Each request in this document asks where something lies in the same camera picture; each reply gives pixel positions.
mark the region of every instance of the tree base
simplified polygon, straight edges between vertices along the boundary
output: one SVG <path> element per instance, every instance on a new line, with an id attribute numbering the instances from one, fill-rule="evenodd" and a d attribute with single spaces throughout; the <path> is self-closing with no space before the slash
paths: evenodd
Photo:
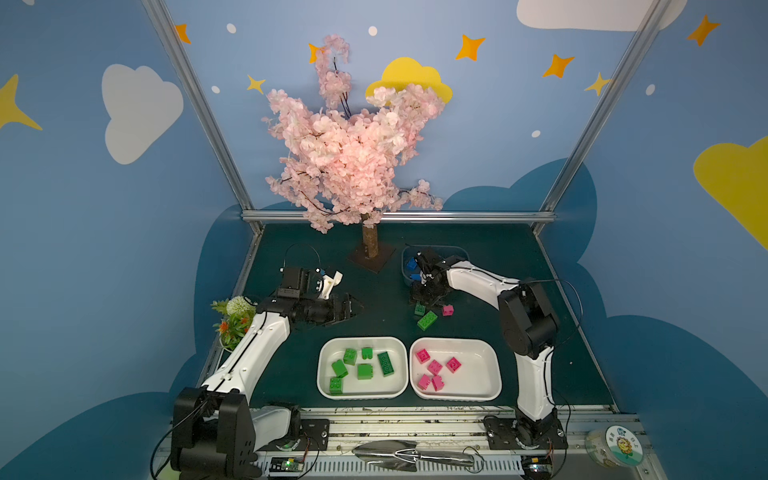
<path id="1" fill-rule="evenodd" d="M 349 254 L 347 260 L 357 263 L 366 270 L 378 273 L 382 271 L 393 253 L 395 253 L 395 247 L 387 243 L 379 243 L 379 254 L 373 258 L 366 258 L 366 246 L 361 243 Z"/>

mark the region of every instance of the tree trunk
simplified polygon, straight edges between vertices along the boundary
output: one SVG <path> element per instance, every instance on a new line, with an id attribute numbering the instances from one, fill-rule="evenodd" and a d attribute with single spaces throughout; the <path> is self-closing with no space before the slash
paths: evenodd
<path id="1" fill-rule="evenodd" d="M 363 215 L 362 219 L 368 220 L 368 215 Z M 379 230 L 376 225 L 362 226 L 362 245 L 365 247 L 366 258 L 374 258 L 379 255 Z"/>

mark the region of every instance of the orange star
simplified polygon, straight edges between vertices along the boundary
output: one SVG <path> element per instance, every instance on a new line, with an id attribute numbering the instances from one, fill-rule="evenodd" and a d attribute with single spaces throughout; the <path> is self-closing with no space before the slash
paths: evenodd
<path id="1" fill-rule="evenodd" d="M 312 54 L 310 55 L 310 63 L 315 63 L 317 61 L 317 51 L 323 50 L 323 47 L 316 47 L 311 43 L 308 45 L 310 46 L 310 51 L 312 52 Z"/>
<path id="2" fill-rule="evenodd" d="M 179 39 L 183 41 L 184 43 L 188 43 L 192 45 L 192 42 L 190 41 L 190 38 L 187 37 L 187 24 L 183 23 L 181 25 L 176 25 L 176 32 L 179 34 Z"/>
<path id="3" fill-rule="evenodd" d="M 594 92 L 595 92 L 596 94 L 598 94 L 598 97 L 599 97 L 599 96 L 600 96 L 600 94 L 603 92 L 603 87 L 604 87 L 605 85 L 607 85 L 607 84 L 608 84 L 610 81 L 611 81 L 611 79 L 610 79 L 610 78 L 607 78 L 607 79 L 605 79 L 605 80 L 604 80 L 604 79 L 603 79 L 603 75 L 602 75 L 602 73 L 601 73 L 601 72 L 598 72 L 598 79 L 595 81 L 595 83 L 593 83 L 593 84 L 592 84 L 592 85 L 590 85 L 589 87 L 586 87 L 586 88 L 584 89 L 584 91 L 590 91 L 590 90 L 594 90 Z"/>
<path id="4" fill-rule="evenodd" d="M 485 39 L 478 38 L 477 40 L 472 40 L 470 37 L 462 35 L 462 41 L 464 42 L 462 44 L 462 50 L 456 55 L 456 60 L 459 60 L 460 58 L 471 58 L 473 61 L 477 61 L 478 48 Z"/>
<path id="5" fill-rule="evenodd" d="M 719 23 L 712 23 L 709 21 L 707 16 L 704 16 L 704 20 L 701 21 L 699 24 L 699 28 L 697 28 L 694 33 L 688 35 L 687 40 L 695 40 L 699 46 L 703 45 L 704 40 L 707 39 L 707 35 L 709 35 L 715 28 L 719 27 Z"/>
<path id="6" fill-rule="evenodd" d="M 560 78 L 563 78 L 563 73 L 565 72 L 565 67 L 568 66 L 569 63 L 571 63 L 571 60 L 573 60 L 575 57 L 570 58 L 560 58 L 557 55 L 552 55 L 552 65 L 550 65 L 549 69 L 544 72 L 542 77 L 547 77 L 549 75 L 557 75 Z"/>

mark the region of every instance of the metal trowel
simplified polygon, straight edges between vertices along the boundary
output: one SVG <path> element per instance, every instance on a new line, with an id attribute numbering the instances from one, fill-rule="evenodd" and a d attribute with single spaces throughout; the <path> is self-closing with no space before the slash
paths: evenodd
<path id="1" fill-rule="evenodd" d="M 379 440 L 355 447 L 352 453 L 368 465 L 376 465 L 401 472 L 415 472 L 416 461 L 472 467 L 475 460 L 471 455 L 458 452 L 438 452 L 435 450 L 417 450 L 416 442 L 407 440 Z"/>

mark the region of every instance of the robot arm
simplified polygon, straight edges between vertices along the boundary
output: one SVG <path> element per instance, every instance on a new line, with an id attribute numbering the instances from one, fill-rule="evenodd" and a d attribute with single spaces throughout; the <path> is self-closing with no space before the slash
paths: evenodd
<path id="1" fill-rule="evenodd" d="M 433 305 L 451 290 L 462 290 L 499 311 L 502 335 L 517 361 L 518 439 L 536 445 L 559 426 L 551 401 L 551 358 L 559 320 L 543 287 L 490 273 L 458 257 L 442 259 L 431 249 L 419 252 L 416 263 L 422 282 L 412 286 L 413 300 Z"/>
<path id="2" fill-rule="evenodd" d="M 174 403 L 170 466 L 181 480 L 258 478 L 255 451 L 300 434 L 298 408 L 248 405 L 259 378 L 297 323 L 329 326 L 362 310 L 349 294 L 331 289 L 341 281 L 316 270 L 283 269 L 283 282 L 257 307 L 248 332 L 227 360 L 198 389 L 184 389 Z"/>

